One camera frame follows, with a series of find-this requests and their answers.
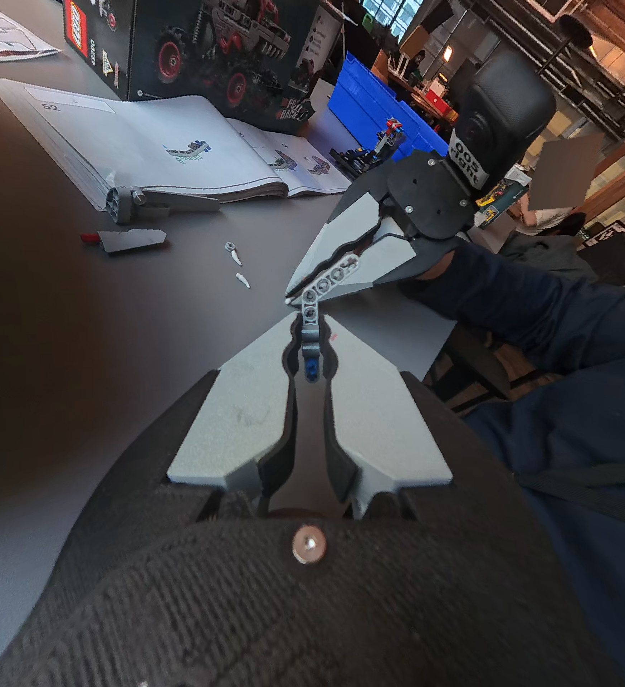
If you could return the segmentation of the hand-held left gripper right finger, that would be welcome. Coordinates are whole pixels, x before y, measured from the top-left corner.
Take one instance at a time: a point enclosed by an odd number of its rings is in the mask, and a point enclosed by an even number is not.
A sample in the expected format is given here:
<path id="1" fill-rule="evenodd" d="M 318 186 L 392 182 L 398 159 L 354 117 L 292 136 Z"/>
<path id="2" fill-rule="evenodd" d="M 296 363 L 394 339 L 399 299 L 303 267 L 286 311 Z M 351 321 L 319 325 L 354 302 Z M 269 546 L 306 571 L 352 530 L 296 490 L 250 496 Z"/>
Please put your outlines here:
<path id="1" fill-rule="evenodd" d="M 327 474 L 361 520 L 373 498 L 447 486 L 453 473 L 398 368 L 329 316 L 320 321 Z"/>

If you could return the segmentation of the black lego chassis build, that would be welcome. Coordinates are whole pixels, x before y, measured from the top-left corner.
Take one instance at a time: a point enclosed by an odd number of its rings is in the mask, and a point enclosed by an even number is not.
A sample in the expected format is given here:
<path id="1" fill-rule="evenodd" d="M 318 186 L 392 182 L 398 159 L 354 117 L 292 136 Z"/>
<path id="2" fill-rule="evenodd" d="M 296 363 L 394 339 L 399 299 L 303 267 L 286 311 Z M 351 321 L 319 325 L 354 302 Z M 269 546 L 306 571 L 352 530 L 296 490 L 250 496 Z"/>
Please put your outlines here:
<path id="1" fill-rule="evenodd" d="M 402 123 L 392 117 L 386 121 L 385 130 L 377 132 L 377 143 L 373 148 L 355 148 L 344 152 L 332 148 L 330 154 L 336 167 L 347 178 L 355 180 L 391 159 L 405 139 Z"/>

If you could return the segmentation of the grey bent lego beam assembly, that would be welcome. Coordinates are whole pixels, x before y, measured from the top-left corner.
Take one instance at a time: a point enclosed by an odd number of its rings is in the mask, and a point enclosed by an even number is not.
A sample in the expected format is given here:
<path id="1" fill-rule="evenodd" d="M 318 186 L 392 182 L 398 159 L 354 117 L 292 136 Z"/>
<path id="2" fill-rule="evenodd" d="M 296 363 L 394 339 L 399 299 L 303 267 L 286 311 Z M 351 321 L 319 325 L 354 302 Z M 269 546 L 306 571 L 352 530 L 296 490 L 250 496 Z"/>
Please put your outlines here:
<path id="1" fill-rule="evenodd" d="M 317 382 L 320 374 L 319 302 L 354 274 L 359 265 L 359 257 L 351 253 L 313 279 L 301 294 L 301 352 L 304 376 L 309 383 Z"/>

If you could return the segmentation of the black lego set box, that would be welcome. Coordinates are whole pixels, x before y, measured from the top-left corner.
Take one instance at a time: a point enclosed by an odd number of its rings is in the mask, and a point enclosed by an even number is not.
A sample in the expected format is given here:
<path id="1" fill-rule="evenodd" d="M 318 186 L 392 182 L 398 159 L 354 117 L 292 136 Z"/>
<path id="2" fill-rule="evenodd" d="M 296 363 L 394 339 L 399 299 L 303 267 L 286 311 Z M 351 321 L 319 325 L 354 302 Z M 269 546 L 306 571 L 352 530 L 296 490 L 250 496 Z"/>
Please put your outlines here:
<path id="1" fill-rule="evenodd" d="M 123 101 L 202 96 L 297 135 L 344 24 L 330 1 L 63 1 L 69 46 Z"/>

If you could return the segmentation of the small grey lego panel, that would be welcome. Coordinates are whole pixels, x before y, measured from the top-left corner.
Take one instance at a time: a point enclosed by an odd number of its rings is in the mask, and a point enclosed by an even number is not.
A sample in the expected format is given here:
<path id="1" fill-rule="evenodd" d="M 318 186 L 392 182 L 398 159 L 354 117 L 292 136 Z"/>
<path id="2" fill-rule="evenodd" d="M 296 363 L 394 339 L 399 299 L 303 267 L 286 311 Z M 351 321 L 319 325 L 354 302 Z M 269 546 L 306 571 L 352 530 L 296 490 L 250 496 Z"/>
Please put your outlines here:
<path id="1" fill-rule="evenodd" d="M 162 245 L 167 235 L 160 229 L 129 229 L 80 234 L 79 238 L 85 245 L 96 246 L 107 254 L 113 254 Z"/>

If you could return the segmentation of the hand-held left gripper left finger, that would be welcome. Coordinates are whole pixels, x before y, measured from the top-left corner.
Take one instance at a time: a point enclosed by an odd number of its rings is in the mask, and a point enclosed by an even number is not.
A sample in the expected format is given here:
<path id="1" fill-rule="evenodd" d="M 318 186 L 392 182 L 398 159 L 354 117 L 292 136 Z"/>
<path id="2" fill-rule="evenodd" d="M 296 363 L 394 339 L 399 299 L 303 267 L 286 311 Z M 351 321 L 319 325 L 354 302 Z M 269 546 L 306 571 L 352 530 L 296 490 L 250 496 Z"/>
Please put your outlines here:
<path id="1" fill-rule="evenodd" d="M 167 469 L 170 483 L 243 493 L 267 516 L 294 467 L 298 358 L 291 313 L 214 371 Z"/>

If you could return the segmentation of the small toy car box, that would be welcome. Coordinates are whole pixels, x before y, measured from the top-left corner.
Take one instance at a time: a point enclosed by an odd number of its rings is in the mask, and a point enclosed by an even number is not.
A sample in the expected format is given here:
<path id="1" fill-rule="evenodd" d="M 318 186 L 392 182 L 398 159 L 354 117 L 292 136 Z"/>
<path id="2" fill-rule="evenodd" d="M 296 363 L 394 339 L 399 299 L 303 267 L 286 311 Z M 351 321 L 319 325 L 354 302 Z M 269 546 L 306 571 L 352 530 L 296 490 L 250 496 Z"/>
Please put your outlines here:
<path id="1" fill-rule="evenodd" d="M 487 195 L 476 200 L 474 227 L 487 228 L 527 191 L 529 181 L 522 184 L 518 179 L 504 178 Z"/>

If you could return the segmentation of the long grey lego part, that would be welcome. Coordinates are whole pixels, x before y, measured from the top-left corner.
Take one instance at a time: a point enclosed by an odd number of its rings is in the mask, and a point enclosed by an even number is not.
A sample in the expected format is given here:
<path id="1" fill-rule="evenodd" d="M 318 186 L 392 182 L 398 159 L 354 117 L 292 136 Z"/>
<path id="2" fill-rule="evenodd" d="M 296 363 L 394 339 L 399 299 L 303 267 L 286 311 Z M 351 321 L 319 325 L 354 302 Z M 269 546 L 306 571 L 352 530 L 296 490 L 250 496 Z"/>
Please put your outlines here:
<path id="1" fill-rule="evenodd" d="M 136 186 L 116 186 L 106 195 L 105 210 L 117 225 L 131 225 L 143 220 L 159 220 L 172 213 L 217 212 L 219 200 L 142 190 Z"/>

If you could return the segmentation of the open instruction booklet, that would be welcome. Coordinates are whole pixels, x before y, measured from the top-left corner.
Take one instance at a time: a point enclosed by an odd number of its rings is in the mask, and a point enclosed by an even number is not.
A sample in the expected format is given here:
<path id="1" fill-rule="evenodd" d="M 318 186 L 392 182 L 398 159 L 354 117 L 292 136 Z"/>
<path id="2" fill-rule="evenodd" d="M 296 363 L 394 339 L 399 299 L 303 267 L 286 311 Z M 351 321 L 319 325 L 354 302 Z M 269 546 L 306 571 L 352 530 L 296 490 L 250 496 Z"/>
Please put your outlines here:
<path id="1" fill-rule="evenodd" d="M 0 79 L 0 99 L 99 211 L 116 187 L 233 203 L 350 186 L 306 138 L 225 118 L 200 96 L 120 102 Z"/>

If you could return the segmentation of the black white marker sign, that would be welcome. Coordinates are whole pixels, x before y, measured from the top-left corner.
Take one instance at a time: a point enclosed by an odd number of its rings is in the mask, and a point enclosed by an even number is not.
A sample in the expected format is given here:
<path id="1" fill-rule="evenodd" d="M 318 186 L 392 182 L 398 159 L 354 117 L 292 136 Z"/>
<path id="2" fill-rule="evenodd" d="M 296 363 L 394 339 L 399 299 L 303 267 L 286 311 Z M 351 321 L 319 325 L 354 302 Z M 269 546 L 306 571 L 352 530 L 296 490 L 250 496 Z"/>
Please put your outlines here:
<path id="1" fill-rule="evenodd" d="M 593 245 L 598 244 L 601 241 L 608 240 L 612 236 L 617 236 L 621 234 L 625 234 L 625 223 L 621 220 L 616 220 L 612 222 L 609 225 L 601 226 L 600 228 L 596 229 L 594 225 L 592 225 L 588 229 L 588 233 L 591 234 L 587 240 L 584 241 L 584 246 L 585 247 L 591 247 Z"/>

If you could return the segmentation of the grey cloth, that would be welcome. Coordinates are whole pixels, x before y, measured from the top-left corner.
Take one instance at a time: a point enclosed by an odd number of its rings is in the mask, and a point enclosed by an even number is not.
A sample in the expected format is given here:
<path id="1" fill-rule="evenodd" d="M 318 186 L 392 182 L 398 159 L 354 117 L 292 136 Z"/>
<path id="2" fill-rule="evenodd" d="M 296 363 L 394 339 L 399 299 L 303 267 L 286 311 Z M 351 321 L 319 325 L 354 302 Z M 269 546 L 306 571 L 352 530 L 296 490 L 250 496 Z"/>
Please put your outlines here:
<path id="1" fill-rule="evenodd" d="M 524 264 L 565 279 L 598 281 L 591 266 L 576 250 L 569 236 L 528 236 L 514 232 L 498 251 L 509 262 Z"/>

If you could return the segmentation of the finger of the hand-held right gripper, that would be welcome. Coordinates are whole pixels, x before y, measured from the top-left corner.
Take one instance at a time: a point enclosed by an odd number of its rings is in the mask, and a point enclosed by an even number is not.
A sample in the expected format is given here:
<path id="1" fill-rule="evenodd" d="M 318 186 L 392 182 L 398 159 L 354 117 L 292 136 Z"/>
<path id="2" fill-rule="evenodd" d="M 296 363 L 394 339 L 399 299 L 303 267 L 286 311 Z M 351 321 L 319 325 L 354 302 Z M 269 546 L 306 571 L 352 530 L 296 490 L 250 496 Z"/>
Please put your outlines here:
<path id="1" fill-rule="evenodd" d="M 368 248 L 358 257 L 359 265 L 339 285 L 320 294 L 319 299 L 335 299 L 372 288 L 375 282 L 416 256 L 411 242 L 397 222 L 381 220 Z"/>
<path id="2" fill-rule="evenodd" d="M 285 301 L 294 301 L 336 262 L 376 234 L 381 223 L 380 204 L 364 194 L 319 231 L 294 271 L 285 291 Z"/>

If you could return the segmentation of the blue plastic bin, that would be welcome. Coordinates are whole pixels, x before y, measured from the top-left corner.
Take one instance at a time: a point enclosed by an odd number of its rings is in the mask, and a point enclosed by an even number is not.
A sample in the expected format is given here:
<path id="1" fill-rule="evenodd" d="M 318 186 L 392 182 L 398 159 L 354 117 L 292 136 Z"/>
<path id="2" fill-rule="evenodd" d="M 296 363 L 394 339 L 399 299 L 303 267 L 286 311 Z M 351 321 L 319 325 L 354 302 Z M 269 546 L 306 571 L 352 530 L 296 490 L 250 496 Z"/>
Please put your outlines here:
<path id="1" fill-rule="evenodd" d="M 363 148 L 374 148 L 377 133 L 384 133 L 386 122 L 401 123 L 406 139 L 392 158 L 399 161 L 413 150 L 448 153 L 445 142 L 407 103 L 398 101 L 394 92 L 381 82 L 350 52 L 346 53 L 341 72 L 329 99 L 328 108 Z"/>

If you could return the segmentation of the person's right hand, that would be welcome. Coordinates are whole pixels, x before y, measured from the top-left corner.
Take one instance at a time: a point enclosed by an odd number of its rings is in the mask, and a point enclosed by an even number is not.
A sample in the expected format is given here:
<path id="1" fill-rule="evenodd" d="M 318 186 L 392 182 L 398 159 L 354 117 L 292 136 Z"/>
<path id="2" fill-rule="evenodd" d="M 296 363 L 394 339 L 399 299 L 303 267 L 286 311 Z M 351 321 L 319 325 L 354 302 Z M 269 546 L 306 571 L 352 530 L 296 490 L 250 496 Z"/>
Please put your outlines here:
<path id="1" fill-rule="evenodd" d="M 417 279 L 431 281 L 442 276 L 453 262 L 454 252 L 446 253 L 434 266 L 422 273 Z"/>

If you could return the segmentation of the person's right forearm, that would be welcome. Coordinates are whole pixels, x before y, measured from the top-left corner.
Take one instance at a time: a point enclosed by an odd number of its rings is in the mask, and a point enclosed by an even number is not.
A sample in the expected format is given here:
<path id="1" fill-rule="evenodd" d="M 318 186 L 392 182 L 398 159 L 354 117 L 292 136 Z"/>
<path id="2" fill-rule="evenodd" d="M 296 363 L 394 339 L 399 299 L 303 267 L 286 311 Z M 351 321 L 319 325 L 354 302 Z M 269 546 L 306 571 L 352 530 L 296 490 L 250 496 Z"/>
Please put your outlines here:
<path id="1" fill-rule="evenodd" d="M 625 287 L 565 279 L 472 244 L 450 257 L 438 276 L 403 281 L 401 292 L 490 331 L 546 372 L 603 368 L 625 376 Z"/>

